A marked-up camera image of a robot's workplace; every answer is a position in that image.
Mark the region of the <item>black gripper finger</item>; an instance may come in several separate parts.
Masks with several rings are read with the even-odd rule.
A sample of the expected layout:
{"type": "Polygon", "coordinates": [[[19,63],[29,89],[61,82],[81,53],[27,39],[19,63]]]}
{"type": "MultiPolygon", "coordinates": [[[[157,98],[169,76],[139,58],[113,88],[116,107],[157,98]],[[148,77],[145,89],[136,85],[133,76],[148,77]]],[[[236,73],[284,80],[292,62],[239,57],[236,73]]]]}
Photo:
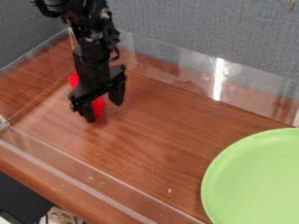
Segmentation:
{"type": "Polygon", "coordinates": [[[85,103],[80,110],[79,110],[80,115],[85,118],[88,123],[93,123],[96,121],[96,115],[95,115],[95,110],[92,108],[92,103],[88,102],[85,103]]]}
{"type": "Polygon", "coordinates": [[[127,84],[123,80],[119,83],[116,83],[108,91],[108,99],[116,106],[120,106],[123,104],[125,91],[127,91],[127,84]]]}

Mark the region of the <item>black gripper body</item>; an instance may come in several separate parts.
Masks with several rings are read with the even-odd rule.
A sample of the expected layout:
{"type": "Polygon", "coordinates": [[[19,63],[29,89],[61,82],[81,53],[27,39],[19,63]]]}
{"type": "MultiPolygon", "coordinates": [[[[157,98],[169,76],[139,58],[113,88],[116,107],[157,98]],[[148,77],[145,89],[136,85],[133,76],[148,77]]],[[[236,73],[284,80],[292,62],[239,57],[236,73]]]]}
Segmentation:
{"type": "Polygon", "coordinates": [[[81,49],[77,46],[72,52],[75,68],[79,75],[79,84],[69,92],[71,109],[77,112],[81,106],[93,102],[101,95],[108,94],[111,87],[124,81],[127,84],[124,65],[111,66],[109,59],[97,64],[83,61],[81,49]]]}

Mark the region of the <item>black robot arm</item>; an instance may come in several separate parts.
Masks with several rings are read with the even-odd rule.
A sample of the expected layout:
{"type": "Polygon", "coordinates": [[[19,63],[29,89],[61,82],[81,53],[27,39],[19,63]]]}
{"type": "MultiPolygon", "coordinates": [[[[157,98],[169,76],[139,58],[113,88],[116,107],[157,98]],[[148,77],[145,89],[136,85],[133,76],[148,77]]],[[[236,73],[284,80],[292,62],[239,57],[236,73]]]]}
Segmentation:
{"type": "Polygon", "coordinates": [[[48,18],[61,18],[73,32],[72,50],[79,84],[69,92],[69,108],[88,123],[96,121],[92,102],[101,96],[116,106],[127,91],[127,66],[109,63],[119,59],[120,32],[113,24],[107,0],[29,0],[48,18]]]}

